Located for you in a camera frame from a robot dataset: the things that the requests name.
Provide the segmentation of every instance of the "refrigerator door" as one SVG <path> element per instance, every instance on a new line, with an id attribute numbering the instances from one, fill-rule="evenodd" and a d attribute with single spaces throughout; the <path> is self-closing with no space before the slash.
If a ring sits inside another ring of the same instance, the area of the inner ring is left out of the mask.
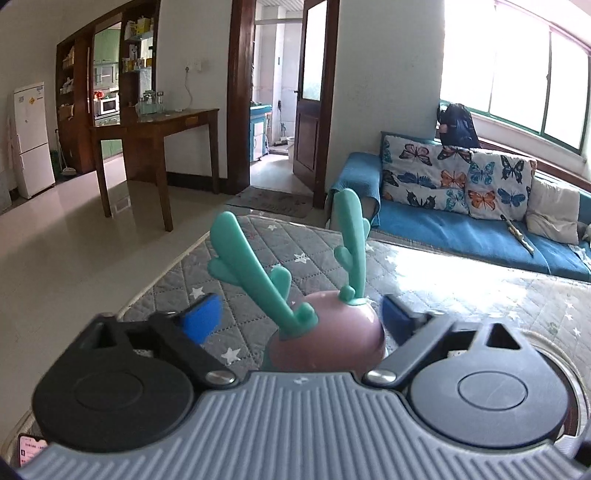
<path id="1" fill-rule="evenodd" d="M 25 198 L 31 198 L 56 182 L 47 144 L 23 153 L 20 156 L 20 170 L 17 175 L 18 191 Z"/>
<path id="2" fill-rule="evenodd" d="M 43 85 L 15 93 L 14 120 L 20 153 L 47 143 Z"/>

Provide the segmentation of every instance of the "wall socket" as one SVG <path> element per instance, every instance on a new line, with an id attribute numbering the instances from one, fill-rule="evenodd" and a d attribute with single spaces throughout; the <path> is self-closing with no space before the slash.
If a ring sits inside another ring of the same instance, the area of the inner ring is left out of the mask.
<path id="1" fill-rule="evenodd" d="M 187 60 L 186 68 L 188 68 L 190 72 L 202 72 L 203 61 L 201 59 Z"/>

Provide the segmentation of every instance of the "flute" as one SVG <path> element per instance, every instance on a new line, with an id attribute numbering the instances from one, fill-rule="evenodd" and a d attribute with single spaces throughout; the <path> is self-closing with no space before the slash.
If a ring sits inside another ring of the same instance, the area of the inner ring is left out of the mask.
<path id="1" fill-rule="evenodd" d="M 507 224 L 507 228 L 512 233 L 512 235 L 517 239 L 517 241 L 525 247 L 525 249 L 530 253 L 530 255 L 534 256 L 534 247 L 532 247 L 527 241 L 525 241 L 525 237 L 523 233 L 521 233 L 513 223 L 507 219 L 505 215 L 501 215 L 501 220 L 503 220 Z"/>

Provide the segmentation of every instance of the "smartphone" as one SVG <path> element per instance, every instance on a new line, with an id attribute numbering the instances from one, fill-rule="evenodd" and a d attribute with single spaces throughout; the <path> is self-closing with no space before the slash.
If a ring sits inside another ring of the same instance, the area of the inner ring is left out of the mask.
<path id="1" fill-rule="evenodd" d="M 18 436 L 18 464 L 25 465 L 47 446 L 47 441 L 41 437 L 25 435 Z"/>

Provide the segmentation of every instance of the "green cabinet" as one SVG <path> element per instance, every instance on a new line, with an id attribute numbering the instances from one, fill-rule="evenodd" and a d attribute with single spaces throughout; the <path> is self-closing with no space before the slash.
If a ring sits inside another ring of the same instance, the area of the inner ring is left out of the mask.
<path id="1" fill-rule="evenodd" d="M 100 143 L 100 149 L 103 153 L 103 160 L 123 153 L 121 140 L 103 140 Z"/>
<path id="2" fill-rule="evenodd" d="M 121 31 L 107 28 L 95 35 L 94 63 L 119 63 L 119 37 Z"/>

